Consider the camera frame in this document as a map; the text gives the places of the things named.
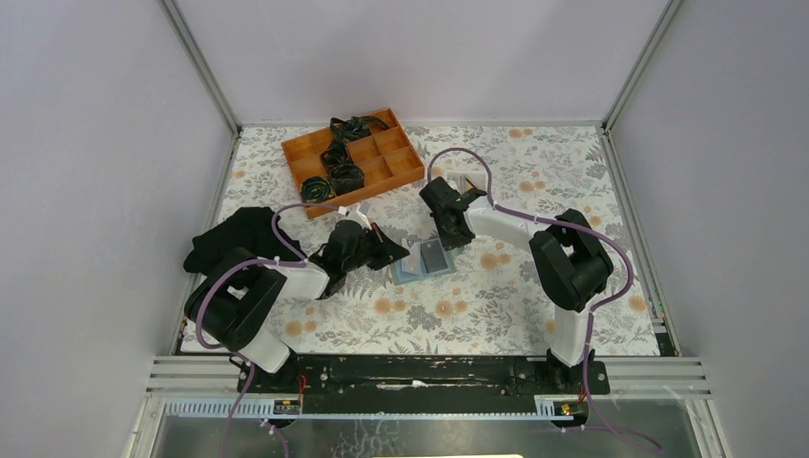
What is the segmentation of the white plastic card box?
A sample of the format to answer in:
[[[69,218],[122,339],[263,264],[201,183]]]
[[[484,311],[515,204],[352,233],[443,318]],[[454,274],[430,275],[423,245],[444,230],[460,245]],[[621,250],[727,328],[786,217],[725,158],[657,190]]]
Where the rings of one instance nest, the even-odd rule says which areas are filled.
[[[442,177],[449,186],[463,194],[473,188],[486,191],[488,187],[488,174],[485,171],[444,170]]]

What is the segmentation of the green leather card holder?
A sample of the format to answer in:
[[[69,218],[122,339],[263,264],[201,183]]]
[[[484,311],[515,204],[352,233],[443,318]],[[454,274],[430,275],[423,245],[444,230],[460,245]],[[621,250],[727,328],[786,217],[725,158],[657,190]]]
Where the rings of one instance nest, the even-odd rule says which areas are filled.
[[[395,285],[424,281],[456,272],[454,259],[439,239],[401,240],[408,254],[389,268]]]

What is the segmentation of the black cloth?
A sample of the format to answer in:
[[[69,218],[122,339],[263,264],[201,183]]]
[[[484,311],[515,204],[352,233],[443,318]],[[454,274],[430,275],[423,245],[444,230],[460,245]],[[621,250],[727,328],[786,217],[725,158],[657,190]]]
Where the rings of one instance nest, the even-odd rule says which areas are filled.
[[[193,248],[182,263],[183,269],[190,274],[208,275],[235,248],[264,258],[299,260],[281,241],[302,252],[300,243],[281,229],[278,234],[272,230],[274,215],[270,207],[239,208],[220,224],[192,238]]]

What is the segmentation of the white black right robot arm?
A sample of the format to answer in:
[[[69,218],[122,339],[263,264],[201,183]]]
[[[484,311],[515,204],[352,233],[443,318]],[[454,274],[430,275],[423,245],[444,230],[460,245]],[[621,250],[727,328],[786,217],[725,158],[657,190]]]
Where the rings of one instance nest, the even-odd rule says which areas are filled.
[[[547,368],[549,384],[570,393],[585,380],[589,302],[602,293],[614,270],[612,259],[583,215],[569,209],[556,219],[531,217],[497,204],[485,191],[464,193],[443,178],[419,193],[443,247],[454,250],[488,236],[530,253],[545,295],[554,304],[555,334]]]

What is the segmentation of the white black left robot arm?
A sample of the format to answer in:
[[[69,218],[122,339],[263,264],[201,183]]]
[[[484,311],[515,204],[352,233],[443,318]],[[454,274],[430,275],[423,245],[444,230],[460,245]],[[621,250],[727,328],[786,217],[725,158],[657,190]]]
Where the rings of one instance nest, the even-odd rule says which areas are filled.
[[[275,392],[290,388],[296,368],[291,348],[267,323],[278,301],[328,299],[361,267],[378,271],[409,255],[376,223],[344,219],[327,242],[302,261],[269,260],[244,248],[229,252],[194,290],[185,317],[228,351],[259,367],[259,379]]]

